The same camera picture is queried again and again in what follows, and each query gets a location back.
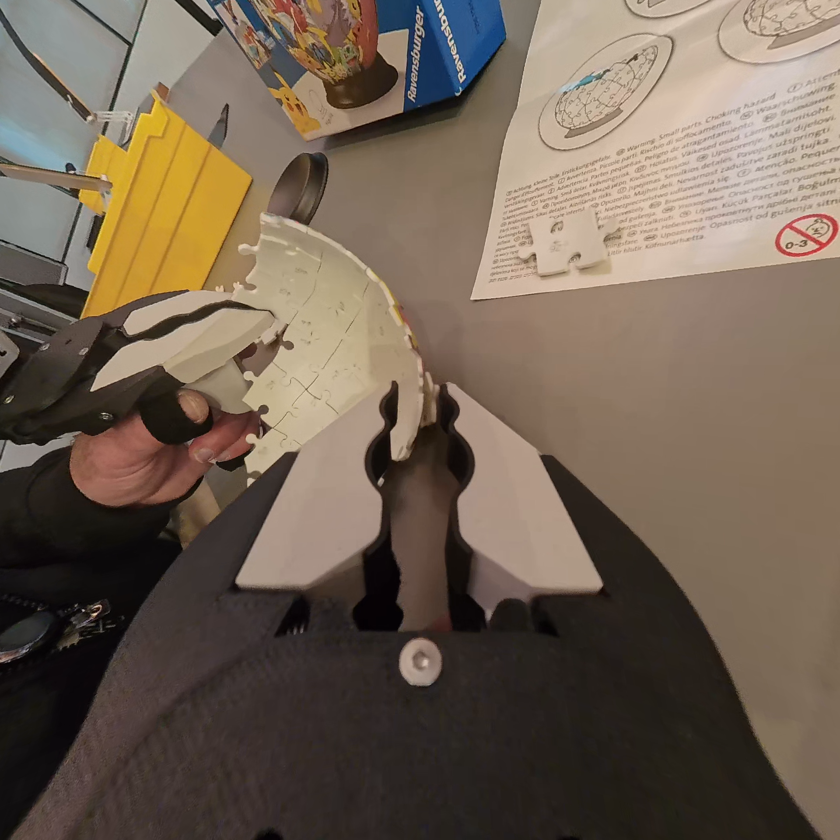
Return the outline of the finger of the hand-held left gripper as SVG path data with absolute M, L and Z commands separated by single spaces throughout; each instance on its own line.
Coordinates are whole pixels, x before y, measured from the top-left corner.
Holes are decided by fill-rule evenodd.
M 257 312 L 242 301 L 235 301 L 226 292 L 181 290 L 151 296 L 131 305 L 130 313 L 120 326 L 125 342 L 153 340 L 172 333 L 187 324 L 201 322 L 211 315 L 230 311 Z
M 276 323 L 269 310 L 226 310 L 158 339 L 129 342 L 96 374 L 91 393 L 157 367 L 181 386 L 201 393 L 222 412 L 248 413 L 244 397 L 249 384 L 235 357 L 261 340 Z

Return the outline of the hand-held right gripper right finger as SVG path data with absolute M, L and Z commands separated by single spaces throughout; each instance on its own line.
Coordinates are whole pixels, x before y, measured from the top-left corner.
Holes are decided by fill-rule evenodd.
M 456 385 L 440 387 L 437 422 L 458 484 L 444 547 L 452 628 L 527 627 L 542 597 L 600 593 L 547 459 Z

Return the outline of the white instruction leaflet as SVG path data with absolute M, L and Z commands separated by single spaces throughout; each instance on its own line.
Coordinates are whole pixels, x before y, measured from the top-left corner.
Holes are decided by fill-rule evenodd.
M 474 301 L 838 258 L 839 2 L 541 2 Z M 540 277 L 529 221 L 608 258 Z

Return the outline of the person's left forearm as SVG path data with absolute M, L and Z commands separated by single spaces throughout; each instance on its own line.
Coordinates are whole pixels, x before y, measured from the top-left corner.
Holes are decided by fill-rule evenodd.
M 70 476 L 70 449 L 1 475 L 1 567 L 45 568 L 122 561 L 163 545 L 172 510 L 194 492 L 151 506 L 107 507 L 86 497 Z

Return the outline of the blue puzzle box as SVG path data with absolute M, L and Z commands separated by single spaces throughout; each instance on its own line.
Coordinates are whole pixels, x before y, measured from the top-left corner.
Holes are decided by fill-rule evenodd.
M 499 1 L 209 1 L 306 140 L 461 95 L 504 43 Z

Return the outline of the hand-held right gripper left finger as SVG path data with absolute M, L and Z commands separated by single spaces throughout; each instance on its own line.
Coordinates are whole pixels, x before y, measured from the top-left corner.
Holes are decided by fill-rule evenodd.
M 297 452 L 235 583 L 350 609 L 362 631 L 403 622 L 391 518 L 380 480 L 392 462 L 398 384 L 380 385 Z

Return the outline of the yellow plastic crate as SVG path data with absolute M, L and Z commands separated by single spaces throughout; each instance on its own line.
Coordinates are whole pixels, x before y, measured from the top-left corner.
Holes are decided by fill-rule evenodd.
M 152 91 L 127 148 L 101 135 L 90 153 L 86 173 L 111 187 L 79 190 L 101 219 L 83 318 L 156 293 L 201 290 L 252 184 L 162 90 Z

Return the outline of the partly built puzzle ball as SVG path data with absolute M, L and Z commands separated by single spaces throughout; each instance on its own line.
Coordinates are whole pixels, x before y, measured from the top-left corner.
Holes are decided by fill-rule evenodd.
M 403 312 L 387 285 L 358 257 L 310 226 L 263 213 L 256 245 L 239 247 L 255 266 L 232 299 L 276 317 L 267 347 L 247 362 L 244 400 L 266 428 L 245 458 L 253 484 L 284 454 L 296 452 L 338 416 L 396 382 L 392 459 L 413 452 L 434 420 L 434 384 Z

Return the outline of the white puzzle piece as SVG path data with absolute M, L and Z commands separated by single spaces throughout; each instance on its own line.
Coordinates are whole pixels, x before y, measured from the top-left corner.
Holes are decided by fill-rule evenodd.
M 587 208 L 579 213 L 555 220 L 545 215 L 528 222 L 531 243 L 520 247 L 522 261 L 535 259 L 540 277 L 549 277 L 570 270 L 592 268 L 607 260 L 606 237 L 619 227 L 616 217 L 598 221 L 596 211 Z

